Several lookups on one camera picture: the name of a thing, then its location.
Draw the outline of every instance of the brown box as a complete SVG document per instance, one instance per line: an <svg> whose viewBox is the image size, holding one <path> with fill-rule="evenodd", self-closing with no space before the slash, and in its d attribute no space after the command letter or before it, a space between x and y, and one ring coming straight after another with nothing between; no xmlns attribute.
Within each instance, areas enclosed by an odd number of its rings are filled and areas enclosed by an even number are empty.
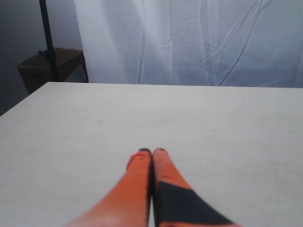
<svg viewBox="0 0 303 227"><path fill-rule="evenodd" d="M79 67L83 67L82 71L85 72L82 82L88 82L83 51L55 48L55 53L61 82L64 82ZM18 64L17 68L29 94L32 94L45 83L52 81L49 61L40 54L36 54Z"/></svg>

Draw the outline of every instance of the white backdrop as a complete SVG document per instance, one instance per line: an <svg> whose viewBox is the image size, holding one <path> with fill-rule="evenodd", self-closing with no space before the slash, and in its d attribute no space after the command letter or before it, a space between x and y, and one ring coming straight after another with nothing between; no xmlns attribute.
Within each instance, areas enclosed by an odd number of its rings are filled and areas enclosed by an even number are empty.
<svg viewBox="0 0 303 227"><path fill-rule="evenodd" d="M302 0L75 0L90 82L303 87Z"/></svg>

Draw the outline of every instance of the table surface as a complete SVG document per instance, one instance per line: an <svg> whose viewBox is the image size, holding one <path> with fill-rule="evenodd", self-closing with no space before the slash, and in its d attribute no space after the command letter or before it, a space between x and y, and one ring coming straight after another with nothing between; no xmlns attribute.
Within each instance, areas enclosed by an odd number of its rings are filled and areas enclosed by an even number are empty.
<svg viewBox="0 0 303 227"><path fill-rule="evenodd" d="M0 222L61 226L164 147L248 227L302 226L303 89L47 83L0 117Z"/></svg>

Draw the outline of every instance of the orange object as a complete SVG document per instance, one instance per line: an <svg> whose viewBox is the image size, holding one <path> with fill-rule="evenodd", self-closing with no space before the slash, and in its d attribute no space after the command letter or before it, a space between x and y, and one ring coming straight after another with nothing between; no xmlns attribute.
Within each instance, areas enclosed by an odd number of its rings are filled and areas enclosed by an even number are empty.
<svg viewBox="0 0 303 227"><path fill-rule="evenodd" d="M66 227L148 226L152 155L141 149L132 155L126 173L99 203Z"/></svg>
<svg viewBox="0 0 303 227"><path fill-rule="evenodd" d="M153 152L156 227L239 227L202 200L184 180L166 150Z"/></svg>

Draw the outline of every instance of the black stand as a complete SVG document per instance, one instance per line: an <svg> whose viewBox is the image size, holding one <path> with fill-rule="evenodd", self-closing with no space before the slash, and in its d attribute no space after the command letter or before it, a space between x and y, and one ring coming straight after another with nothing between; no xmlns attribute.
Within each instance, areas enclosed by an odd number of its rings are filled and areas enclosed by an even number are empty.
<svg viewBox="0 0 303 227"><path fill-rule="evenodd" d="M47 50L39 51L39 54L46 56L46 59L49 61L49 65L51 68L53 81L57 82L57 81L59 81L57 58L56 58L56 53L53 49L52 34L51 34L51 28L50 28L49 20L48 20L46 1L45 0L39 0L39 1L40 1L40 9L41 9L41 15L42 15L42 20L43 20L46 45L47 45Z"/></svg>

